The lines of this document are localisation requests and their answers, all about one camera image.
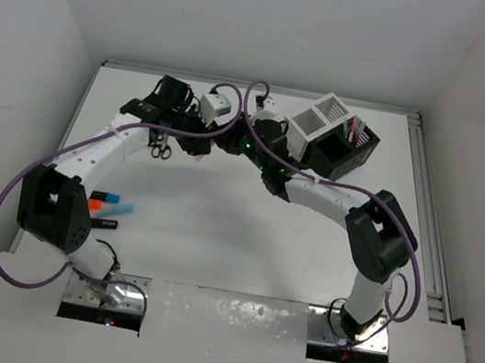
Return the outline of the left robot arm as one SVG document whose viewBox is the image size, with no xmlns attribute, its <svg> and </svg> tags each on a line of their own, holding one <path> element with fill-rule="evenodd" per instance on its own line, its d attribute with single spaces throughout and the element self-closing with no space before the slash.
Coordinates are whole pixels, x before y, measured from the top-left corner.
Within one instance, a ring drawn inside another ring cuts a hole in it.
<svg viewBox="0 0 485 363">
<path fill-rule="evenodd" d="M 147 97 L 120 108 L 94 143 L 64 153 L 23 178 L 17 223 L 61 252 L 86 276 L 102 279 L 114 258 L 91 235 L 89 196 L 118 164 L 158 137 L 152 126 L 191 133 L 214 128 L 231 102 L 217 94 L 193 98 L 188 84 L 165 76 Z"/>
</svg>

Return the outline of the pink highlighter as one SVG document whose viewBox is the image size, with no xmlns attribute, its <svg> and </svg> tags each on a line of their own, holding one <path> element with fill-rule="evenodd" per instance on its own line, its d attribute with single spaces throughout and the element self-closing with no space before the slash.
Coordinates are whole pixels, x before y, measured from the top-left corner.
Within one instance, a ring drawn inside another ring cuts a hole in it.
<svg viewBox="0 0 485 363">
<path fill-rule="evenodd" d="M 91 226 L 94 229 L 116 230 L 118 228 L 118 222 L 116 220 L 106 220 L 100 218 L 92 218 Z"/>
</svg>

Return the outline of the blue gel pen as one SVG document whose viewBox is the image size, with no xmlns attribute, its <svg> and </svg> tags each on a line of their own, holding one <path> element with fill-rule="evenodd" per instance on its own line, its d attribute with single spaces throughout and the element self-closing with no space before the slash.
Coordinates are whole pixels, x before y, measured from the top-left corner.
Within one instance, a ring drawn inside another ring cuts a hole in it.
<svg viewBox="0 0 485 363">
<path fill-rule="evenodd" d="M 353 121 L 353 127 L 352 127 L 352 143 L 357 144 L 361 134 L 363 133 L 365 127 L 365 122 L 361 120 L 359 117 L 355 117 Z"/>
</svg>

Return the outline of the pink gel pen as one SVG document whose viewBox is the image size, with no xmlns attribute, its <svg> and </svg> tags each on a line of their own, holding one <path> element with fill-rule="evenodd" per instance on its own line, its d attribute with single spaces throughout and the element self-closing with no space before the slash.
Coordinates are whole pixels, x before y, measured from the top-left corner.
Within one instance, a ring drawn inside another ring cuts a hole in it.
<svg viewBox="0 0 485 363">
<path fill-rule="evenodd" d="M 354 137 L 355 137 L 355 129 L 357 127 L 357 123 L 359 121 L 359 118 L 357 116 L 354 116 L 352 118 L 352 121 L 351 121 L 351 124 L 349 126 L 349 131 L 348 131 L 348 141 L 352 142 L 354 140 Z"/>
</svg>

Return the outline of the orange highlighter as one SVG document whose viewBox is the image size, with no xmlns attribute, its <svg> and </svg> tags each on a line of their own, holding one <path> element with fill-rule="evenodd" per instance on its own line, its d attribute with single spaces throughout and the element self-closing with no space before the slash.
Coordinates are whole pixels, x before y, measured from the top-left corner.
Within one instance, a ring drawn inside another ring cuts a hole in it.
<svg viewBox="0 0 485 363">
<path fill-rule="evenodd" d="M 104 205 L 102 200 L 96 200 L 96 199 L 89 199 L 87 201 L 87 206 L 90 210 L 100 210 L 102 209 L 102 206 Z"/>
</svg>

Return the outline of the orange gel pen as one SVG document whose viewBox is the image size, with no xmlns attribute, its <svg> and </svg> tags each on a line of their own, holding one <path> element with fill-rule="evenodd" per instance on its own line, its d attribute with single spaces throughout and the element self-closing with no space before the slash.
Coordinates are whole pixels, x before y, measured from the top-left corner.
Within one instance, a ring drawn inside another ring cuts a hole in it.
<svg viewBox="0 0 485 363">
<path fill-rule="evenodd" d="M 367 127 L 367 125 L 365 124 L 365 122 L 361 121 L 359 123 L 358 127 L 356 128 L 356 133 L 355 133 L 355 146 L 356 146 L 356 148 L 363 146 L 364 144 L 367 143 L 368 137 L 365 133 L 366 127 Z"/>
</svg>

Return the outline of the dark blue highlighter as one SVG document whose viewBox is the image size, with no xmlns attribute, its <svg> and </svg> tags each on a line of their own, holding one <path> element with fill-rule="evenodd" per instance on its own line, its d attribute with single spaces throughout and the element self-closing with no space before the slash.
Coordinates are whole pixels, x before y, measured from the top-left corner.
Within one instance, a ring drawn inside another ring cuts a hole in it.
<svg viewBox="0 0 485 363">
<path fill-rule="evenodd" d="M 103 191 L 94 190 L 90 196 L 90 199 L 100 200 L 102 202 L 117 204 L 120 202 L 120 196 L 114 193 L 108 193 Z"/>
</svg>

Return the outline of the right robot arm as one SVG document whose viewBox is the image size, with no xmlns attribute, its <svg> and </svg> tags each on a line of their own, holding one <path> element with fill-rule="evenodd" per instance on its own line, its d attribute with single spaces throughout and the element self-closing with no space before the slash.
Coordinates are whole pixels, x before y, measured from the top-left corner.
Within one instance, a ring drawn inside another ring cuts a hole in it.
<svg viewBox="0 0 485 363">
<path fill-rule="evenodd" d="M 346 230 L 357 272 L 339 316 L 344 335 L 355 341 L 383 313 L 390 278 L 410 259 L 406 243 L 416 250 L 417 242 L 392 193 L 382 190 L 359 199 L 315 182 L 310 169 L 289 155 L 287 143 L 279 122 L 261 119 L 249 125 L 243 117 L 215 140 L 222 151 L 244 154 L 255 164 L 272 195 L 316 211 Z"/>
</svg>

